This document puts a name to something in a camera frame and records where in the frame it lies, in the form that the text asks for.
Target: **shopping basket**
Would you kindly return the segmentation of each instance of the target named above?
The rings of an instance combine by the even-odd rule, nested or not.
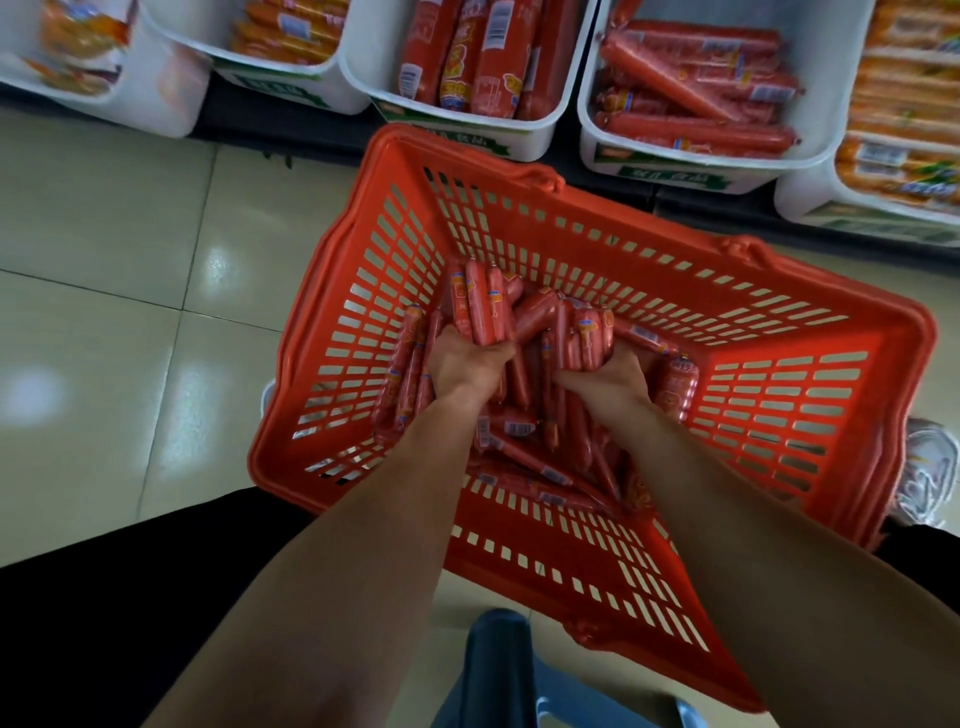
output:
[[[682,342],[703,373],[690,431],[772,496],[859,544],[875,536],[936,338],[924,308],[400,125],[372,140],[309,264],[250,452],[254,482],[322,512],[383,460],[371,411],[404,307],[437,304],[454,254]],[[763,709],[655,518],[550,508],[465,476],[445,565],[580,644]]]

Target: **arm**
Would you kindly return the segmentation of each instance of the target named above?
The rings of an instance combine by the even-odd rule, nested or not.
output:
[[[960,725],[960,619],[942,602],[667,419],[629,350],[557,381],[634,457],[704,608],[779,725]]]
[[[147,728],[383,725],[426,624],[480,406],[513,352],[438,337],[438,398],[254,579]]]

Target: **hand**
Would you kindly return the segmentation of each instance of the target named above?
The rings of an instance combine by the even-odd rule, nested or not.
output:
[[[610,361],[596,372],[558,371],[553,380],[580,395],[593,419],[620,445],[637,426],[637,406],[653,407],[640,362],[623,342],[616,343]]]
[[[479,414],[499,384],[504,365],[515,354],[512,341],[478,347],[448,326],[433,343],[426,369],[437,398],[451,397]]]

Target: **blue chair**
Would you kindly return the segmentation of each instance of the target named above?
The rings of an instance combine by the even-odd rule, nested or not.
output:
[[[707,728],[693,706],[675,699],[684,728]],[[431,728],[537,728],[548,715],[571,728],[658,728],[548,667],[534,654],[527,618],[491,609],[470,627],[464,670]]]

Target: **tiled floor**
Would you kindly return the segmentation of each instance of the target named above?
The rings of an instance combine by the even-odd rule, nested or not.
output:
[[[260,390],[303,267],[355,171],[0,112],[0,565],[251,485]],[[940,345],[916,412],[960,431],[954,279],[796,254],[915,298]],[[943,514],[960,532],[960,497]],[[422,726],[466,627],[519,605],[445,573],[390,725]],[[772,725],[577,646],[538,653],[629,705],[679,694],[711,726]]]

